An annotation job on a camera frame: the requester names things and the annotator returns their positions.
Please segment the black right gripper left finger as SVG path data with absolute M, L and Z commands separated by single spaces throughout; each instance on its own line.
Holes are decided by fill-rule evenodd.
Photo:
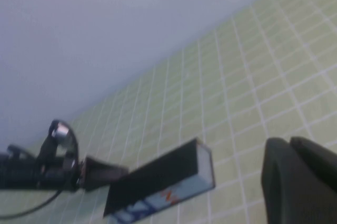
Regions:
M 290 202 L 290 141 L 266 141 L 261 186 L 268 223 L 336 223 L 336 202 Z

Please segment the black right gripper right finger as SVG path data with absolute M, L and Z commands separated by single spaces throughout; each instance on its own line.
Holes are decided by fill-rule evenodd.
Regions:
M 304 137 L 290 140 L 290 202 L 336 202 L 336 154 Z

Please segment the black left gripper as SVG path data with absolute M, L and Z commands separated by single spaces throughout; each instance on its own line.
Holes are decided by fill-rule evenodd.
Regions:
M 80 188 L 78 180 L 82 166 L 75 154 L 67 152 L 63 156 L 38 157 L 37 162 L 39 189 L 76 192 Z M 108 186 L 128 173 L 128 167 L 86 157 L 83 162 L 83 189 L 93 191 Z

